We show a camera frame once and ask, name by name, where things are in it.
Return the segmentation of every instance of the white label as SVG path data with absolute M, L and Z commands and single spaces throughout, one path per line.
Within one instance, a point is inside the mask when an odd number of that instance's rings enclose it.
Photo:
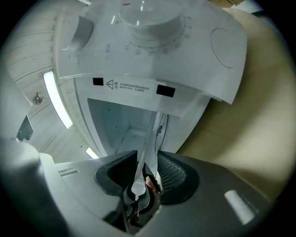
M 107 80 L 104 89 L 108 92 L 153 97 L 155 85 L 149 82 L 137 81 L 127 78 Z
M 248 224 L 255 217 L 255 214 L 235 190 L 226 192 L 224 197 L 233 208 L 236 216 L 243 225 Z

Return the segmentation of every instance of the ceiling light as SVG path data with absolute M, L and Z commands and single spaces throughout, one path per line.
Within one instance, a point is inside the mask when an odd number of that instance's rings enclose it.
M 91 0 L 78 0 L 84 4 L 91 5 Z
M 112 21 L 111 21 L 111 24 L 113 24 L 114 20 L 115 20 L 115 16 L 113 16 Z
M 99 159 L 99 157 L 93 152 L 92 149 L 87 148 L 86 153 L 92 158 L 92 159 Z
M 44 82 L 45 82 L 48 95 L 55 108 L 55 111 L 57 112 L 61 121 L 64 123 L 65 127 L 69 129 L 73 125 L 73 123 L 69 115 L 67 114 L 67 111 L 57 91 L 54 73 L 53 72 L 44 73 L 43 77 L 44 77 Z

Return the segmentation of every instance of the warning symbol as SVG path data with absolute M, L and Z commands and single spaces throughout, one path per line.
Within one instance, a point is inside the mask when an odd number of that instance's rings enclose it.
M 109 86 L 113 90 L 113 80 L 106 83 L 107 86 Z

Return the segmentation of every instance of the wooden floor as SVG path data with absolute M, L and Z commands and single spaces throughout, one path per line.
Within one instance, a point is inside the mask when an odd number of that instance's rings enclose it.
M 248 34 L 239 91 L 232 105 L 211 100 L 178 153 L 223 165 L 274 199 L 296 160 L 294 63 L 263 21 L 240 10 L 227 11 Z

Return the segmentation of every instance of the round indentation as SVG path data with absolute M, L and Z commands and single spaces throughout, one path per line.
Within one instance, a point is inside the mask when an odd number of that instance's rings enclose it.
M 240 42 L 235 35 L 223 28 L 216 28 L 211 34 L 211 45 L 218 61 L 226 68 L 234 68 L 238 59 L 237 49 Z

